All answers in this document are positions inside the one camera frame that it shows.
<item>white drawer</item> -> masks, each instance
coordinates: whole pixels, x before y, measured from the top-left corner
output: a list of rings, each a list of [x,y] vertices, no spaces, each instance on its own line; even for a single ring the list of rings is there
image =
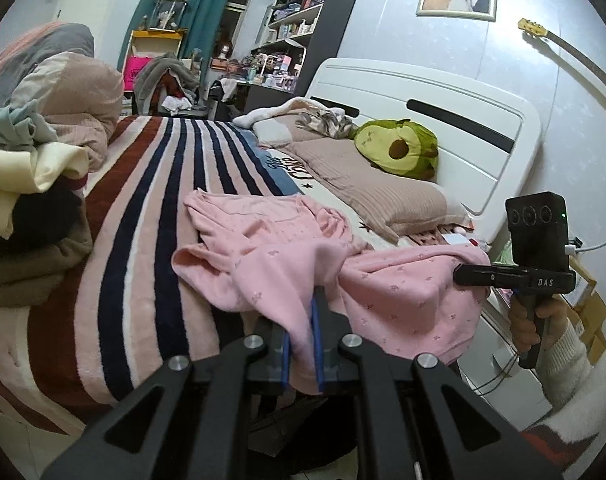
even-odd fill
[[[458,365],[469,382],[480,386],[500,373],[492,355],[504,346],[508,346],[505,339],[481,317],[472,345],[458,359]],[[480,394],[489,392],[499,381],[500,378],[483,387]],[[503,379],[500,386],[484,398],[518,430],[524,430],[551,409],[535,375],[520,368],[516,376]]]

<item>hand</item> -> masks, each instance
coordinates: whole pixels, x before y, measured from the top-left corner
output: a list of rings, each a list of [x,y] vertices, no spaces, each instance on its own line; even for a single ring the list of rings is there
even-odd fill
[[[547,334],[544,335],[541,348],[550,349],[567,329],[566,303],[563,300],[551,298],[536,309],[536,315],[541,319],[549,318]],[[527,352],[532,345],[540,342],[534,322],[528,319],[528,311],[515,296],[512,296],[508,318],[511,323],[512,341],[518,352]]]

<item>white sweater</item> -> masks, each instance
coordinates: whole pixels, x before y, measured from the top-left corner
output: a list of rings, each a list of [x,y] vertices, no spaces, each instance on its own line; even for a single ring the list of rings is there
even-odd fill
[[[592,367],[568,322],[536,371],[553,411],[522,434],[563,470],[566,480],[578,479],[606,443],[606,351]]]

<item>door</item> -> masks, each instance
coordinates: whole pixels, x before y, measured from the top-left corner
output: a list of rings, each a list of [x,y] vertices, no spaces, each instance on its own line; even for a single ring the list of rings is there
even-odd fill
[[[94,57],[99,57],[102,35],[113,0],[59,0],[54,20],[83,23],[94,36]]]

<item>white headboard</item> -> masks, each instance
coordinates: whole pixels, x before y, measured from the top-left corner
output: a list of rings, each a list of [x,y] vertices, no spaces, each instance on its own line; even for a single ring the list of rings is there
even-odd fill
[[[438,137],[436,183],[462,202],[475,232],[493,241],[505,222],[505,200],[517,196],[541,139],[525,99],[433,68],[371,59],[328,59],[307,97],[353,107],[354,119],[411,118]]]

